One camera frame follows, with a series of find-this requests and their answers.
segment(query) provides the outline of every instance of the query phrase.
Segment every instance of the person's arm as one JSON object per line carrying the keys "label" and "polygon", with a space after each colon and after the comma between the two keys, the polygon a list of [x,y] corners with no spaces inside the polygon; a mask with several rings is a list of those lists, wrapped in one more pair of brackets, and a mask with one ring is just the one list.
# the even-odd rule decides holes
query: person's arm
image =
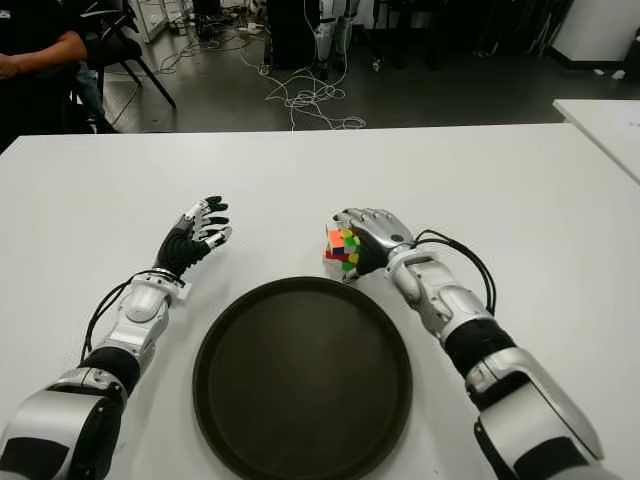
{"label": "person's arm", "polygon": [[0,80],[80,62],[86,58],[87,50],[82,39],[76,32],[68,31],[44,50],[13,56],[0,54]]}

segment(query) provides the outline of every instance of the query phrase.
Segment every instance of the black round tray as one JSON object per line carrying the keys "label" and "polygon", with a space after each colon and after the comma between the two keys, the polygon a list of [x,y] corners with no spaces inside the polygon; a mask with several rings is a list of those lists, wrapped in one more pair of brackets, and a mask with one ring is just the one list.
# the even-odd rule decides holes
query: black round tray
{"label": "black round tray", "polygon": [[314,277],[245,294],[207,333],[193,372],[202,434],[252,480],[351,480],[404,429],[411,365],[370,298]]}

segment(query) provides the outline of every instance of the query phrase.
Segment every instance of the another table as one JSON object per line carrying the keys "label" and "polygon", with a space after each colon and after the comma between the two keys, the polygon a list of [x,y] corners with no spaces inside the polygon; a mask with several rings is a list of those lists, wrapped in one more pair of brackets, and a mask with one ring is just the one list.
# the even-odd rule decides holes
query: another table
{"label": "another table", "polygon": [[640,184],[640,101],[556,100],[553,106]]}

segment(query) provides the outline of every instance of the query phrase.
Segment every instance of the black cable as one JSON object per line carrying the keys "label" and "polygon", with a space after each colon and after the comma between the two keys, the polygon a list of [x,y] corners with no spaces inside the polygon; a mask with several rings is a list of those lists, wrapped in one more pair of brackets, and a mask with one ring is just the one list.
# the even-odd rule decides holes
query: black cable
{"label": "black cable", "polygon": [[91,341],[93,337],[93,330],[98,324],[98,320],[100,320],[100,318],[105,314],[105,312],[113,306],[113,304],[118,300],[118,298],[120,298],[120,296],[122,296],[122,294],[127,289],[127,287],[131,285],[131,282],[135,277],[137,277],[138,275],[144,275],[147,273],[153,273],[154,275],[163,276],[171,281],[177,282],[180,286],[185,285],[184,281],[180,280],[180,278],[176,277],[170,272],[163,272],[160,270],[142,270],[132,275],[131,277],[129,277],[126,281],[113,287],[109,291],[109,293],[107,293],[102,298],[102,300],[100,300],[100,303],[98,304],[95,311],[93,312],[93,315],[89,319],[89,323],[87,324],[87,332],[85,334],[84,343],[82,345],[82,352],[80,354],[81,361],[84,361],[87,353],[91,353],[93,351],[93,345]]}
{"label": "black cable", "polygon": [[[422,237],[428,234],[435,235],[440,238],[428,238],[428,239],[422,240]],[[480,259],[480,257],[478,257],[466,245],[450,237],[447,237],[446,235],[443,235],[442,233],[436,230],[427,229],[420,232],[416,237],[414,247],[417,247],[418,245],[427,244],[427,243],[437,243],[437,244],[445,245],[449,248],[452,248],[458,251],[459,253],[462,253],[465,257],[467,257],[467,259],[471,261],[471,263],[475,265],[475,267],[480,272],[480,275],[482,276],[482,281],[484,282],[484,285],[485,285],[486,297],[487,297],[486,298],[487,311],[489,311],[489,313],[494,315],[496,310],[497,297],[498,297],[497,288],[496,288],[496,284],[493,279],[493,276],[491,275],[491,272],[489,271],[485,263],[482,261],[482,259]]]}

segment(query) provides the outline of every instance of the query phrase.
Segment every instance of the white desk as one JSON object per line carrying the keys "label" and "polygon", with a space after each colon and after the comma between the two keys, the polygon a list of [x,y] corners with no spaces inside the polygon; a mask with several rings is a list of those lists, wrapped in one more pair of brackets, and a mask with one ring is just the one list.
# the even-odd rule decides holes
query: white desk
{"label": "white desk", "polygon": [[556,100],[553,106],[640,184],[640,101]]}
{"label": "white desk", "polygon": [[[235,478],[196,427],[199,344],[249,289],[323,275],[325,222],[352,205],[437,227],[481,255],[502,325],[592,419],[607,465],[635,477],[640,189],[571,125],[19,140],[0,157],[0,425],[75,366],[96,302],[211,193],[231,204],[234,237],[191,272],[189,303],[130,401],[111,478]],[[465,260],[443,259],[482,292]],[[381,275],[360,288],[395,321],[415,378],[406,434],[368,478],[491,478],[449,359]]]}

